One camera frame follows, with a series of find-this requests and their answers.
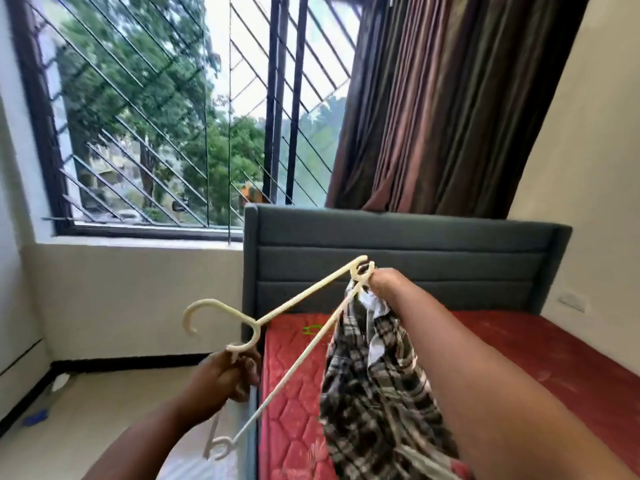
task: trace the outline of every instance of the tiled floor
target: tiled floor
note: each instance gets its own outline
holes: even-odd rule
[[[78,480],[130,424],[176,394],[191,368],[82,374],[52,405],[49,418],[30,428],[14,428],[0,440],[0,478]],[[216,435],[233,436],[244,406],[229,402]],[[243,478],[243,449],[208,462],[202,452],[208,421],[181,439],[166,460],[160,480]]]

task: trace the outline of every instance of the red mattress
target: red mattress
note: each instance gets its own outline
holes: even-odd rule
[[[498,311],[454,315],[544,385],[640,474],[640,378],[542,317]],[[264,350],[263,399],[313,338],[303,333],[303,327],[323,324],[327,318],[319,314],[281,315],[270,323]],[[317,422],[330,338],[327,334],[264,413],[260,480],[336,478]]]

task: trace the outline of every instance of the brown curtain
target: brown curtain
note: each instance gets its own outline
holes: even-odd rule
[[[415,186],[451,0],[388,3],[361,21],[327,207],[399,210]]]
[[[381,144],[370,146],[368,160],[360,161],[368,168],[351,167],[361,175],[373,172],[373,180],[345,178],[354,177],[353,172],[340,181],[336,177],[327,204],[506,217],[587,3],[453,0],[450,19],[439,24],[440,56],[432,57],[429,70],[420,76],[420,87],[428,89],[412,92],[415,72],[400,76],[405,66],[398,60],[397,75],[405,81],[394,78],[396,92],[385,101],[385,124],[377,128],[384,135]],[[412,35],[403,28],[401,37]],[[435,89],[430,86],[434,81]],[[359,149],[338,153],[336,161],[340,156],[349,160]]]

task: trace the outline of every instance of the gray upholstered headboard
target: gray upholstered headboard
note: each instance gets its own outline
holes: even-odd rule
[[[571,231],[540,222],[248,205],[243,310],[264,315],[366,254],[452,310],[539,314]],[[345,274],[291,311],[331,313],[347,280]]]

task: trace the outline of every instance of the person's left arm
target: person's left arm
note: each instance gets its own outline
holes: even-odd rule
[[[83,480],[153,480],[169,452],[184,434],[220,411],[227,399],[246,401],[259,381],[260,355],[210,355],[181,393],[129,427],[107,448]]]

